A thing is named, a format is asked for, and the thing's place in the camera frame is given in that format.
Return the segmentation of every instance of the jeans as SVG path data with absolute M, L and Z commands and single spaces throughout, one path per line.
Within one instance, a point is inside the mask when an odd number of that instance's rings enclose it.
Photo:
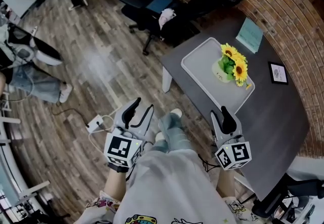
M 157 141 L 151 151 L 167 153 L 181 149 L 194 150 L 191 142 L 183 131 L 181 120 L 178 115 L 174 113 L 166 114 L 159 120 L 158 127 L 161 129 L 165 140 Z
M 14 67 L 9 84 L 26 91 L 27 94 L 31 92 L 31 95 L 51 103 L 58 102 L 60 98 L 61 81 L 36 69 L 33 64 Z

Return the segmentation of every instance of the sunflower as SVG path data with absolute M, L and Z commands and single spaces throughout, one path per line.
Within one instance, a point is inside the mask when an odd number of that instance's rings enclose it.
M 236 81 L 237 86 L 240 86 L 240 87 L 243 86 L 243 83 L 244 83 L 244 82 Z
M 235 76 L 235 80 L 240 80 L 244 82 L 248 78 L 248 66 L 242 60 L 235 61 L 235 66 L 233 69 L 233 75 Z
M 232 59 L 234 60 L 234 61 L 236 61 L 236 60 L 243 60 L 243 61 L 247 61 L 247 58 L 244 56 L 244 55 L 242 55 L 241 53 L 239 53 L 239 52 L 237 52 L 237 53 L 235 53 L 233 56 L 232 56 Z
M 237 54 L 237 49 L 235 47 L 230 46 L 228 43 L 225 45 L 221 45 L 222 52 L 225 56 L 232 58 L 233 55 Z

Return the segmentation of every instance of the green leaves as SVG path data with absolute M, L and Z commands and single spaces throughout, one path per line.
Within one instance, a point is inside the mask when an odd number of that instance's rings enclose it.
M 229 73 L 229 74 L 227 75 L 226 78 L 227 78 L 229 81 L 234 80 L 234 76 L 233 76 L 231 73 Z
M 228 65 L 225 69 L 225 73 L 231 73 L 233 74 L 234 66 Z
M 218 61 L 218 65 L 224 71 L 224 62 L 223 62 L 223 59 Z
M 227 73 L 228 80 L 234 80 L 233 70 L 235 62 L 232 59 L 224 55 L 222 59 L 218 61 L 218 65 L 225 73 Z

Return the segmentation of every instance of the picture frame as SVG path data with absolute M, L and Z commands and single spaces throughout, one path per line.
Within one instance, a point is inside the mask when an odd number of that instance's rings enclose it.
M 270 77 L 273 84 L 288 84 L 286 67 L 283 64 L 268 62 Z

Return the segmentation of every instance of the gray desk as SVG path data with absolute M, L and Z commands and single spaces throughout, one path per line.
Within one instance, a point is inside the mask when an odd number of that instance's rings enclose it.
M 242 167 L 241 171 L 258 198 L 263 200 L 297 155 L 306 137 L 309 123 L 290 75 L 288 85 L 271 83 L 268 61 L 282 61 L 268 40 L 263 37 L 259 52 L 253 54 L 235 39 L 244 19 L 245 16 L 241 14 L 237 18 L 218 22 L 163 56 L 163 90 L 167 91 L 170 87 L 171 76 L 212 127 L 211 110 L 219 117 L 222 115 L 205 92 L 182 69 L 181 60 L 209 37 L 237 47 L 247 57 L 249 76 L 256 88 L 236 114 L 252 152 L 252 161 Z

